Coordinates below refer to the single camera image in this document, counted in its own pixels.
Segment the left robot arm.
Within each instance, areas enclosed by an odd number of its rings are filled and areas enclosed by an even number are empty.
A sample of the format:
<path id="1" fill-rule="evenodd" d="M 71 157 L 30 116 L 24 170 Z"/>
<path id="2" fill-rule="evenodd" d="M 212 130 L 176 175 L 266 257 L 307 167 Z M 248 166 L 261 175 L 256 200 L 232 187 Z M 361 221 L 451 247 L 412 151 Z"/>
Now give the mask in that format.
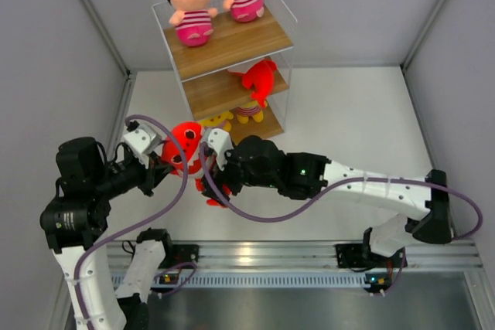
<path id="1" fill-rule="evenodd" d="M 56 195 L 40 216 L 48 247 L 60 265 L 70 292 L 78 329 L 147 329 L 148 297 L 159 267 L 168 267 L 175 250 L 164 229 L 138 235 L 125 279 L 114 287 L 104 242 L 110 201 L 137 188 L 152 190 L 172 171 L 151 154 L 144 166 L 124 148 L 121 162 L 107 162 L 101 144 L 92 137 L 59 146 L 60 177 Z"/>

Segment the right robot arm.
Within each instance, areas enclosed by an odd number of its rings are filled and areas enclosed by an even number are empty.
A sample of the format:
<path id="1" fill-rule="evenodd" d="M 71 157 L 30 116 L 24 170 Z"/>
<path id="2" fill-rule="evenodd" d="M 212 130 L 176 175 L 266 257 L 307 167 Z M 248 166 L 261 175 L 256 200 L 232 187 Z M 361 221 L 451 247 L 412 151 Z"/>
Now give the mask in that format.
<path id="1" fill-rule="evenodd" d="M 347 167 L 323 155 L 285 153 L 273 141 L 251 135 L 238 144 L 215 130 L 198 147 L 204 170 L 204 195 L 222 206 L 244 187 L 274 189 L 302 200 L 301 210 L 324 197 L 392 211 L 393 218 L 364 231 L 349 253 L 338 249 L 339 265 L 375 268 L 415 243 L 453 241 L 446 174 L 433 169 L 424 178 L 394 178 Z"/>

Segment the yellow plush toy striped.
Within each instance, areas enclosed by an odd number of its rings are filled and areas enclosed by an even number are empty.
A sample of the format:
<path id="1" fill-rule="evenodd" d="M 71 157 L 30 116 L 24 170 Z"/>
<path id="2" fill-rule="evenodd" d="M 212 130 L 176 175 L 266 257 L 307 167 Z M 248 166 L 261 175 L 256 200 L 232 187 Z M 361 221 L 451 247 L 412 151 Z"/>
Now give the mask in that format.
<path id="1" fill-rule="evenodd" d="M 237 107 L 235 111 L 237 121 L 240 124 L 247 124 L 250 119 L 252 119 L 256 123 L 261 123 L 264 120 L 263 109 L 255 100 Z"/>

